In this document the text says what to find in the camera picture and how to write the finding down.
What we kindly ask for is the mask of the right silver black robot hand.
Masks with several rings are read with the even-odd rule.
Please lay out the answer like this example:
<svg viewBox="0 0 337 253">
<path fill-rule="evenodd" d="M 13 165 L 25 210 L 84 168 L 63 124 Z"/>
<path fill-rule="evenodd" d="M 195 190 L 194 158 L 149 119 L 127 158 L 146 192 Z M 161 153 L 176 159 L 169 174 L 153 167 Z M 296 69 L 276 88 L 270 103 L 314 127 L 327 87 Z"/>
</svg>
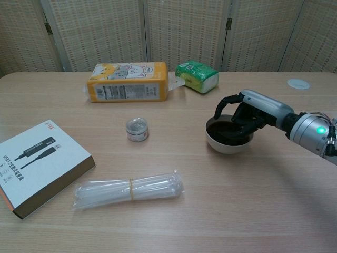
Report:
<svg viewBox="0 0 337 253">
<path fill-rule="evenodd" d="M 294 110 L 280 101 L 253 90 L 242 90 L 239 94 L 226 96 L 219 102 L 214 113 L 215 120 L 220 118 L 228 104 L 239 105 L 231 117 L 231 122 L 240 127 L 236 132 L 220 133 L 228 139 L 246 137 L 266 125 L 284 131 L 284 120 L 289 115 L 294 115 Z"/>
</svg>

